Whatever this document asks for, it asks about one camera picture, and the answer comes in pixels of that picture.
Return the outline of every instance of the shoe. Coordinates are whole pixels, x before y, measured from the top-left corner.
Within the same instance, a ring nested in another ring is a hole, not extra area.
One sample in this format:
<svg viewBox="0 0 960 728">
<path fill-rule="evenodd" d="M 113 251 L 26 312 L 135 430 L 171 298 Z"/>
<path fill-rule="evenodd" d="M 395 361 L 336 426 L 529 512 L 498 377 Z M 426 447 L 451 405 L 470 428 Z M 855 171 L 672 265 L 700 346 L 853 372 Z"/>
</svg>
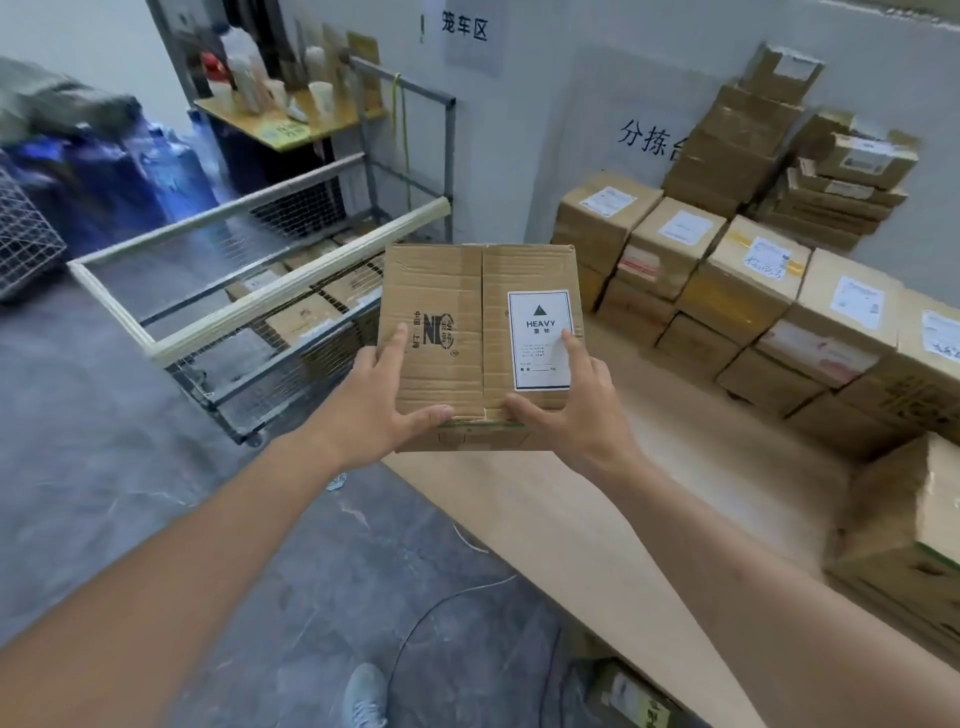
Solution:
<svg viewBox="0 0 960 728">
<path fill-rule="evenodd" d="M 344 728 L 384 728 L 387 725 L 387 679 L 379 667 L 357 666 L 344 690 Z"/>
</svg>

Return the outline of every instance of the metal cage cart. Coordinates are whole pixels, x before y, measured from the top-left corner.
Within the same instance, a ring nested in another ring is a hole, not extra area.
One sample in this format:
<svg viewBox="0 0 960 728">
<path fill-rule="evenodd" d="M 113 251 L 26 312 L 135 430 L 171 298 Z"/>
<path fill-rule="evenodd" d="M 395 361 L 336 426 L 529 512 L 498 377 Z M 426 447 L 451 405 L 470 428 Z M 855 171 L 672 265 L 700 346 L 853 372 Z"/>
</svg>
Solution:
<svg viewBox="0 0 960 728">
<path fill-rule="evenodd" d="M 63 258 L 66 245 L 0 164 L 0 303 Z"/>
<path fill-rule="evenodd" d="M 452 242 L 454 97 L 354 57 L 348 64 L 361 152 L 69 264 L 237 443 L 258 442 L 260 430 L 295 405 L 321 400 L 358 349 L 376 342 L 387 246 L 442 219 Z M 442 105 L 442 189 L 372 155 L 360 72 Z M 345 217 L 329 190 L 335 179 L 369 204 Z M 387 179 L 426 201 L 392 217 L 379 202 Z M 352 240 L 338 234 L 366 219 L 371 231 Z"/>
</svg>

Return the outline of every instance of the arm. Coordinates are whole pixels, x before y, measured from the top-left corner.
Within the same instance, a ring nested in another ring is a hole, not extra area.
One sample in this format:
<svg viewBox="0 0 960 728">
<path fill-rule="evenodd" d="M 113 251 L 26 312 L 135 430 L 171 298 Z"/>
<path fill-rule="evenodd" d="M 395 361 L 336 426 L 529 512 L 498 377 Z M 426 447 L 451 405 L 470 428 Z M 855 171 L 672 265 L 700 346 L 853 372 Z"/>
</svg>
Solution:
<svg viewBox="0 0 960 728">
<path fill-rule="evenodd" d="M 378 362 L 372 347 L 360 351 L 303 427 L 9 643 L 0 652 L 4 723 L 156 724 L 326 483 L 453 414 L 442 405 L 397 414 L 406 337 L 401 327 Z"/>
<path fill-rule="evenodd" d="M 566 408 L 544 412 L 517 395 L 507 405 L 624 515 L 771 728 L 960 725 L 960 677 L 950 667 L 651 463 L 607 366 L 566 332 L 564 341 Z"/>
</svg>

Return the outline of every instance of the heavy warning label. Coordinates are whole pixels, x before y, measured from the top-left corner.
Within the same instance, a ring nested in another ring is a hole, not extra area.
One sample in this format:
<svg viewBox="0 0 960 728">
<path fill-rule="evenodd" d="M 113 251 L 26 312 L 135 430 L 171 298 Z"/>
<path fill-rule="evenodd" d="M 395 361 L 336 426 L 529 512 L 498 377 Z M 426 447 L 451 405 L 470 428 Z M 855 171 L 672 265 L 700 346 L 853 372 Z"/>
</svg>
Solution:
<svg viewBox="0 0 960 728">
<path fill-rule="evenodd" d="M 573 330 L 568 291 L 511 291 L 507 294 L 514 388 L 569 389 L 570 367 L 561 339 Z"/>
</svg>

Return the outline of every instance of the small wooden table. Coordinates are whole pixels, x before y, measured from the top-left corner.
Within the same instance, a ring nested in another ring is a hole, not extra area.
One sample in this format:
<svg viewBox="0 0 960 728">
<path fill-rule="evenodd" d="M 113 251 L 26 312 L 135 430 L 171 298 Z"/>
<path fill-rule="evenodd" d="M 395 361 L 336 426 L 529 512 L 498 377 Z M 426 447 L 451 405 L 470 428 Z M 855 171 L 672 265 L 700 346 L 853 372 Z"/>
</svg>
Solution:
<svg viewBox="0 0 960 728">
<path fill-rule="evenodd" d="M 647 453 L 813 578 L 851 466 L 710 385 L 691 384 L 596 321 Z M 394 454 L 386 464 L 713 728 L 762 720 L 619 511 L 551 452 Z"/>
<path fill-rule="evenodd" d="M 200 109 L 211 116 L 230 124 L 247 136 L 269 147 L 275 152 L 289 152 L 306 144 L 326 139 L 329 136 L 345 129 L 352 129 L 359 125 L 356 105 L 353 98 L 347 95 L 337 96 L 334 99 L 336 112 L 332 122 L 323 122 L 313 105 L 310 91 L 302 88 L 294 91 L 293 98 L 306 114 L 308 124 L 292 119 L 278 109 L 271 109 L 260 114 L 248 114 L 240 111 L 240 97 L 234 92 L 235 111 L 224 111 L 214 98 L 200 99 L 196 102 Z M 379 119 L 386 116 L 387 110 L 382 106 L 367 109 L 367 118 Z"/>
</svg>

